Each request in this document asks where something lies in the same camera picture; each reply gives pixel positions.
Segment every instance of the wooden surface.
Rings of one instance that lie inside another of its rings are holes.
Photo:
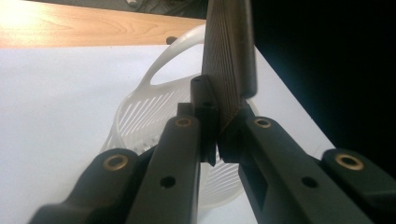
[[[0,48],[165,44],[204,20],[1,0]]]

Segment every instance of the white plastic object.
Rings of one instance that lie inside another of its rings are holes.
[[[179,37],[160,55],[138,87],[121,102],[101,152],[121,147],[141,154],[157,145],[166,121],[177,113],[177,103],[190,101],[190,81],[200,74],[159,85],[151,85],[150,81],[165,64],[184,50],[203,43],[204,38],[205,26],[198,26]],[[243,191],[237,169],[237,164],[221,161],[219,154],[215,167],[201,163],[198,207],[217,207],[236,198]]]

